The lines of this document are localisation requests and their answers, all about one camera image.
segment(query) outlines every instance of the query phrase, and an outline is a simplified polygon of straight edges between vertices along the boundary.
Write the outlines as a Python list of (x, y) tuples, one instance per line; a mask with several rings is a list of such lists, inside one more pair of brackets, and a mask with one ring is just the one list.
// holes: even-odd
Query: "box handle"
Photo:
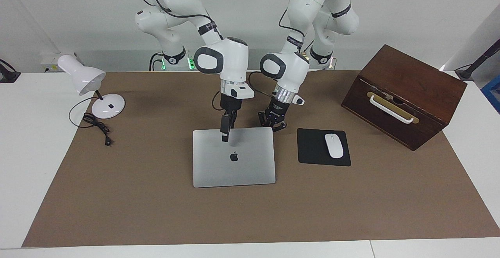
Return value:
[(411, 123), (418, 123), (418, 122), (420, 122), (418, 118), (416, 118), (416, 117), (412, 116), (411, 114), (409, 114), (409, 113), (401, 110), (400, 108), (397, 108), (398, 111), (400, 111), (402, 113), (405, 113), (406, 115), (411, 116), (411, 118), (410, 119), (406, 119), (406, 118), (402, 117), (400, 114), (398, 114), (398, 113), (394, 112), (393, 110), (389, 109), (388, 107), (385, 107), (381, 103), (378, 103), (377, 101), (375, 101), (375, 97), (379, 98), (379, 96), (373, 94), (372, 92), (369, 92), (368, 96), (370, 97), (370, 103), (372, 105), (374, 105), (377, 108), (381, 109), (383, 112), (386, 112), (387, 114), (391, 115), (395, 119), (398, 119), (402, 123), (411, 124)]

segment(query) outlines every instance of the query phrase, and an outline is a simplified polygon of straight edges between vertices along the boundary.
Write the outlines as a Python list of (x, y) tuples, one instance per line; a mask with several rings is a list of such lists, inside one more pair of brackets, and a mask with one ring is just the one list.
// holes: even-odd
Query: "wooden box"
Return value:
[(384, 45), (342, 106), (412, 151), (445, 128), (466, 83)]

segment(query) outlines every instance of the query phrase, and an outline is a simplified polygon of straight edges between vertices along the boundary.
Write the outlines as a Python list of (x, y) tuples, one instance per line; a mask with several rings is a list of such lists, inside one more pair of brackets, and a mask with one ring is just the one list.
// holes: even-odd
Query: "silver laptop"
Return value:
[(193, 185), (222, 187), (276, 182), (273, 130), (231, 129), (229, 142), (220, 130), (193, 131)]

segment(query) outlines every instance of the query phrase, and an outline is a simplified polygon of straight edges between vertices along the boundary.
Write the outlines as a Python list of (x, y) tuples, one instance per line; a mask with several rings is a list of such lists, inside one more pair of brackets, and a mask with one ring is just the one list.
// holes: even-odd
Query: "computer mouse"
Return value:
[(326, 134), (328, 152), (332, 158), (341, 158), (343, 156), (343, 147), (341, 139), (336, 134)]

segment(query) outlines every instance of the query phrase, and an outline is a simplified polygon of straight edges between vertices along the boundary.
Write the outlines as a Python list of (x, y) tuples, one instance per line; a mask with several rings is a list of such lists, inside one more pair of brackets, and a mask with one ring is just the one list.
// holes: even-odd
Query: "white table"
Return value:
[[(64, 73), (25, 73), (14, 84), (0, 84), (0, 258), (500, 256), (500, 238), (19, 249), (75, 135), (68, 110), (89, 96), (78, 96)], [(74, 119), (87, 105), (74, 110)], [(498, 224), (500, 115), (474, 83), (444, 131)]]

